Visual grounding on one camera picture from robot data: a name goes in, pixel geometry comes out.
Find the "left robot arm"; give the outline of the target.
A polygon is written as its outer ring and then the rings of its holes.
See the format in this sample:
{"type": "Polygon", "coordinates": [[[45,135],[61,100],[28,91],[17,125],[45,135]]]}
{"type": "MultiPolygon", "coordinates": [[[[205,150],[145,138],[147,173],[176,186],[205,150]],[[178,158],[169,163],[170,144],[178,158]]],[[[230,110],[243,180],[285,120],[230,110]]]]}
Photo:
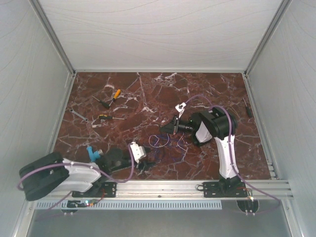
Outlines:
{"type": "Polygon", "coordinates": [[[128,168],[130,172],[145,172],[155,166],[147,161],[150,148],[131,143],[127,152],[112,148],[105,154],[88,147],[90,162],[76,162],[63,158],[61,153],[50,153],[20,169],[17,188],[28,201],[39,200],[48,194],[70,192],[74,198],[115,197],[116,185],[127,178],[114,179],[113,174],[128,168]]]}

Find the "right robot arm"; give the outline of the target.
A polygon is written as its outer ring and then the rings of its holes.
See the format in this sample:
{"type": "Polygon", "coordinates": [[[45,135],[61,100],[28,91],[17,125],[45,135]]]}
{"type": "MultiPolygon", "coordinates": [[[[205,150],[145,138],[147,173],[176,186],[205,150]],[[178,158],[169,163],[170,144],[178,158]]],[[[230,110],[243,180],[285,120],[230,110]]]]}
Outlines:
{"type": "Polygon", "coordinates": [[[159,128],[163,133],[190,133],[192,143],[198,147],[215,140],[219,155],[219,184],[218,190],[223,196],[230,196],[241,183],[235,156],[235,132],[237,120],[221,106],[193,113],[187,121],[179,116],[159,128]]]}

